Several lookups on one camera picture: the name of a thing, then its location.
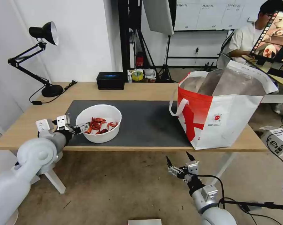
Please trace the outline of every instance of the shopping bag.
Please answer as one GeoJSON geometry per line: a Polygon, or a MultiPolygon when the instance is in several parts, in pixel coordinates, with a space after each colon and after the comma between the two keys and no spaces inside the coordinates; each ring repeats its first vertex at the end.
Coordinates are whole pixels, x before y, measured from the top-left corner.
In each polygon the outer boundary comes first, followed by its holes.
{"type": "Polygon", "coordinates": [[[191,72],[178,84],[176,116],[196,149],[230,147],[264,95],[277,91],[263,72],[230,61],[225,69],[191,72]]]}

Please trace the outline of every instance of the wooden table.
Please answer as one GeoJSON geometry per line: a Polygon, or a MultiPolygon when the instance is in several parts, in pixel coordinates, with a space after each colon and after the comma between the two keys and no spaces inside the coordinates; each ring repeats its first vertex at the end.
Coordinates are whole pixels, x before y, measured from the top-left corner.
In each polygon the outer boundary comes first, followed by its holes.
{"type": "MultiPolygon", "coordinates": [[[[68,83],[56,83],[65,87],[68,83]]],[[[37,137],[35,122],[41,119],[56,119],[64,115],[73,100],[163,100],[169,101],[173,91],[177,89],[175,83],[126,83],[124,90],[98,90],[96,83],[78,83],[68,89],[62,96],[51,103],[31,106],[0,138],[0,149],[17,150],[25,141],[37,137]]],[[[190,147],[95,147],[95,146],[66,146],[69,151],[195,151],[190,147]]],[[[212,173],[220,177],[236,157],[237,152],[266,152],[267,148],[255,132],[246,126],[240,137],[232,147],[205,149],[198,152],[225,152],[219,167],[212,173]]],[[[63,193],[65,186],[53,172],[46,176],[52,184],[63,193]]],[[[208,180],[207,184],[214,184],[217,180],[208,180]]]]}
{"type": "MultiPolygon", "coordinates": [[[[261,70],[262,72],[265,72],[267,75],[269,75],[273,80],[278,82],[279,84],[283,85],[283,78],[277,77],[271,74],[268,74],[268,71],[272,67],[272,63],[265,62],[263,66],[257,65],[257,60],[252,59],[249,56],[243,55],[242,58],[246,60],[250,66],[261,70]]],[[[268,94],[262,99],[262,103],[283,103],[283,94],[268,94]]]]}

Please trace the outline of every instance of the white shirt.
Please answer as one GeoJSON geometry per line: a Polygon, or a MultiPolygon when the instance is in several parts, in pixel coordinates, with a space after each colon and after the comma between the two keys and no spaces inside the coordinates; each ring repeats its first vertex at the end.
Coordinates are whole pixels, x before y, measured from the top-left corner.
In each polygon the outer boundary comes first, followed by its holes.
{"type": "MultiPolygon", "coordinates": [[[[224,54],[228,54],[234,50],[251,51],[260,37],[263,30],[255,29],[255,23],[249,23],[244,27],[235,31],[230,44],[224,50],[224,54]]],[[[233,58],[237,62],[245,62],[242,58],[233,58]]]]}

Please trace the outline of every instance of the desk lamp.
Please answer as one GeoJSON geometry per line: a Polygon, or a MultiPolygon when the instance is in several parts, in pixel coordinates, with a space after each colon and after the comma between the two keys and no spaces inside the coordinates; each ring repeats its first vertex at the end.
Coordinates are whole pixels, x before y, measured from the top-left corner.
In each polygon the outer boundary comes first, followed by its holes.
{"type": "Polygon", "coordinates": [[[63,88],[60,85],[50,84],[49,80],[43,77],[40,77],[39,75],[33,74],[32,72],[26,70],[20,65],[22,62],[26,61],[27,59],[37,55],[38,53],[46,49],[47,43],[43,41],[43,38],[46,39],[48,42],[50,42],[53,45],[58,45],[58,33],[57,33],[57,29],[56,29],[54,22],[52,21],[48,22],[43,27],[30,27],[29,34],[32,37],[36,38],[38,43],[35,46],[31,47],[30,49],[24,51],[23,53],[17,55],[16,57],[10,58],[8,60],[8,64],[26,73],[27,75],[38,80],[39,82],[43,83],[45,85],[44,89],[42,90],[42,95],[44,97],[54,97],[54,96],[61,95],[63,92],[63,88]],[[31,55],[24,56],[24,54],[26,54],[27,52],[37,47],[40,47],[40,50],[38,50],[37,52],[31,55]]]}

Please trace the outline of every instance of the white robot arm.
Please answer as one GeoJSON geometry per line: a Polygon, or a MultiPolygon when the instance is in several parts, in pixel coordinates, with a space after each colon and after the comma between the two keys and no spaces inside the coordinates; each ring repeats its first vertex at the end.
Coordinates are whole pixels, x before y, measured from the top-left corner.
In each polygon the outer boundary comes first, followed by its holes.
{"type": "Polygon", "coordinates": [[[183,167],[175,167],[167,159],[168,171],[172,175],[183,179],[189,187],[189,195],[194,200],[194,205],[201,214],[202,225],[236,225],[234,217],[226,210],[218,208],[216,202],[217,189],[214,185],[205,186],[201,180],[191,174],[198,175],[199,161],[189,154],[190,161],[183,167]]]}
{"type": "Polygon", "coordinates": [[[20,164],[0,174],[0,225],[5,224],[30,191],[35,175],[53,169],[62,157],[62,149],[75,134],[87,131],[89,123],[70,127],[67,115],[57,117],[57,130],[51,120],[36,122],[39,138],[26,141],[17,152],[20,164]]]}

